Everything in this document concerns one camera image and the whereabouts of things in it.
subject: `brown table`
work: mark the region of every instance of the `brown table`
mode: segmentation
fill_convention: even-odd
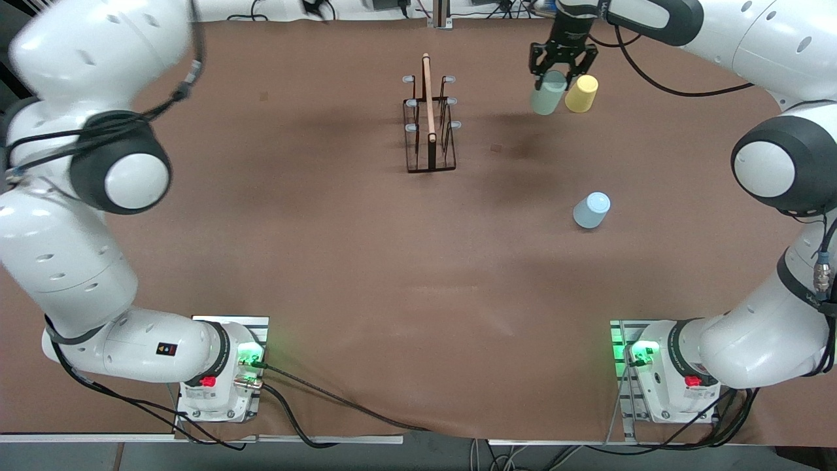
[[[136,304],[268,315],[271,363],[438,432],[601,440],[615,395],[608,321],[732,308],[799,227],[729,168],[737,139],[778,113],[767,93],[669,96],[603,50],[589,113],[535,116],[527,47],[548,31],[504,20],[457,20],[452,32],[418,20],[209,24],[206,74],[155,125],[175,166],[171,193],[144,215],[109,218],[141,279]],[[683,90],[739,83],[647,39],[631,49]],[[401,77],[424,52],[437,78],[457,78],[451,173],[404,168]],[[572,207],[596,190],[613,208],[580,230]],[[46,360],[39,310],[5,272],[0,287],[0,430],[169,432]],[[160,385],[104,381],[169,401]],[[836,386],[830,375],[765,388],[742,438],[837,445]],[[309,434],[398,432],[283,389]],[[271,400],[252,422],[220,428],[291,433]]]

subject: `gray floor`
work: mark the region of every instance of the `gray floor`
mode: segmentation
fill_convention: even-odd
[[[618,451],[635,448],[611,447]],[[495,447],[496,454],[508,447]],[[117,445],[111,443],[0,444],[0,470],[30,471],[229,471],[231,469],[364,469],[462,470],[469,467],[470,440],[411,432],[404,445],[340,445],[313,450],[301,443],[256,443],[243,452],[191,443],[128,443],[116,465]],[[540,471],[560,447],[529,447],[515,458],[518,469]],[[480,471],[490,463],[485,444]],[[695,452],[658,451],[638,457],[616,457],[582,449],[561,471],[811,471],[813,468],[777,457],[768,447],[727,446]]]

